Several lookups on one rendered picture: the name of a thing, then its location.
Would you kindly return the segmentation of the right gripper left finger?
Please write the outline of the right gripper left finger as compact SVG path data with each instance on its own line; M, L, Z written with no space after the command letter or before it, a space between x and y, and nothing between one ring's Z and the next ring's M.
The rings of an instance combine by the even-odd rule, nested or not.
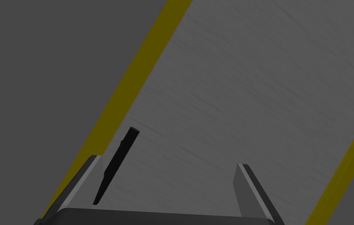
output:
M102 157L92 155L43 216L49 219L63 208L90 209L102 181Z

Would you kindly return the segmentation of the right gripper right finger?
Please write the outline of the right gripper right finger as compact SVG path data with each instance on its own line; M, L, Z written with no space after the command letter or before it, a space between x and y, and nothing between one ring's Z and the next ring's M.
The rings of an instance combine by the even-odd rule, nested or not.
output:
M267 219L270 223L284 223L249 165L237 164L233 188L242 217Z

